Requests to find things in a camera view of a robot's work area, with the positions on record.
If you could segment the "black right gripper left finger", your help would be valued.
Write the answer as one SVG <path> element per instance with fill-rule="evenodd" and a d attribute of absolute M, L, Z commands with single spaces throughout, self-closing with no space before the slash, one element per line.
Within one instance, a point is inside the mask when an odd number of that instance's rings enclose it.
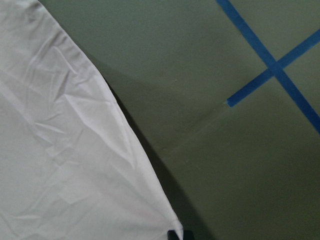
<path fill-rule="evenodd" d="M 180 240 L 180 238 L 175 230 L 168 230 L 167 231 L 167 239 L 168 240 Z"/>

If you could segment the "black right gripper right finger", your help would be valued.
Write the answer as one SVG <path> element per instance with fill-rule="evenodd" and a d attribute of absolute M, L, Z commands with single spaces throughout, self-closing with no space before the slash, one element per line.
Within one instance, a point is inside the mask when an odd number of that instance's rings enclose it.
<path fill-rule="evenodd" d="M 183 240 L 193 240 L 193 232 L 191 230 L 184 230 Z"/>

